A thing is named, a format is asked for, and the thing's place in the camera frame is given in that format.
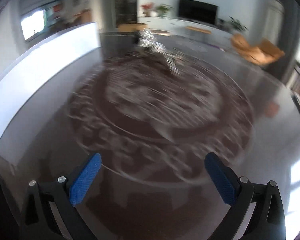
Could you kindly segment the white cardboard storage box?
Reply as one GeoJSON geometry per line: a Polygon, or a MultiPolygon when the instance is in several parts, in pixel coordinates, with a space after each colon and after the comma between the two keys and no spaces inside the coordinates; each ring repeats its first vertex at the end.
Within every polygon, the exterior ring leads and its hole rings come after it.
{"type": "Polygon", "coordinates": [[[0,77],[0,138],[42,85],[100,46],[98,23],[91,22],[53,34],[16,59],[0,77]]]}

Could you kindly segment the orange lounge chair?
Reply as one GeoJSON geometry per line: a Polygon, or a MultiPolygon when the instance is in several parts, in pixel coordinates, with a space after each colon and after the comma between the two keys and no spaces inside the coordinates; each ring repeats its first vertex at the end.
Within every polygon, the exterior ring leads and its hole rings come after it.
{"type": "Polygon", "coordinates": [[[258,45],[250,45],[245,37],[239,33],[231,37],[231,45],[243,59],[258,66],[265,66],[276,62],[285,55],[285,52],[263,39],[258,45]]]}

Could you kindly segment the white tv cabinet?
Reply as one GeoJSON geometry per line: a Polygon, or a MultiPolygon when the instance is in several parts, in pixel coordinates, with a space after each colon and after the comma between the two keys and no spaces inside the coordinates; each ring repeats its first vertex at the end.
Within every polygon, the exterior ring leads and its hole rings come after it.
{"type": "Polygon", "coordinates": [[[150,29],[168,31],[172,35],[214,46],[231,47],[230,33],[206,24],[168,17],[138,17],[138,22],[147,24],[150,29]]]}

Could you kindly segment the green potted plant right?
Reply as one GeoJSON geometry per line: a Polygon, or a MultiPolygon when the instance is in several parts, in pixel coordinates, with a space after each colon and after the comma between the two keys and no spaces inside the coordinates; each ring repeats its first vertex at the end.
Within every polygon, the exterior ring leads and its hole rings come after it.
{"type": "Polygon", "coordinates": [[[229,32],[234,33],[245,33],[248,31],[248,28],[243,25],[238,19],[235,19],[233,17],[229,17],[230,20],[227,21],[229,32]]]}

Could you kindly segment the green potted plant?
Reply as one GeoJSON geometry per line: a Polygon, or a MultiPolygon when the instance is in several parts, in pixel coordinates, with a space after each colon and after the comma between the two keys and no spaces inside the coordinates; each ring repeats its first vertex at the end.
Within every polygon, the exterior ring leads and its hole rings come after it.
{"type": "Polygon", "coordinates": [[[158,13],[159,17],[165,17],[172,9],[173,7],[168,4],[161,4],[157,6],[155,10],[158,13]]]}
{"type": "Polygon", "coordinates": [[[243,25],[238,19],[235,19],[233,17],[229,17],[230,20],[227,21],[229,32],[234,33],[245,33],[248,31],[248,28],[243,25]]]}

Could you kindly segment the black television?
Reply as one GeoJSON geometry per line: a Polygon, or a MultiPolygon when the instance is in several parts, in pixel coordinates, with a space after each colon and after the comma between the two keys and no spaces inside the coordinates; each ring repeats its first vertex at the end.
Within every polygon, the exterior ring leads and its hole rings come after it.
{"type": "Polygon", "coordinates": [[[216,24],[218,7],[194,0],[178,0],[178,17],[188,20],[216,24]]]}

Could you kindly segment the green potted plant left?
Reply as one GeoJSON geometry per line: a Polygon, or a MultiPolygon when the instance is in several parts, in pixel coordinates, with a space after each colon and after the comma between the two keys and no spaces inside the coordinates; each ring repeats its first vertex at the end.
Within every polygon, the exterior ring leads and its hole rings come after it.
{"type": "Polygon", "coordinates": [[[158,13],[159,17],[165,17],[172,9],[173,7],[168,4],[161,4],[157,6],[155,10],[158,13]]]}

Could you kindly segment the red flower plant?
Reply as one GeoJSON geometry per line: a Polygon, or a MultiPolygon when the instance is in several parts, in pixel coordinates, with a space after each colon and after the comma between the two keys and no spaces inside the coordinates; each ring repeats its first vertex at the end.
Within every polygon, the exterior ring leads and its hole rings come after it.
{"type": "Polygon", "coordinates": [[[153,2],[149,2],[149,3],[145,3],[141,5],[142,8],[142,12],[144,13],[144,15],[146,17],[150,17],[151,16],[151,11],[153,9],[154,3],[153,2]]]}

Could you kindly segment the dark display cabinet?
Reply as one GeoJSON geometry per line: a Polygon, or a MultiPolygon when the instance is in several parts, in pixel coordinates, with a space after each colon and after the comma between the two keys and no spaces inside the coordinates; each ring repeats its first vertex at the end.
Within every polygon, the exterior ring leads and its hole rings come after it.
{"type": "Polygon", "coordinates": [[[137,0],[115,0],[116,25],[137,22],[137,0]]]}

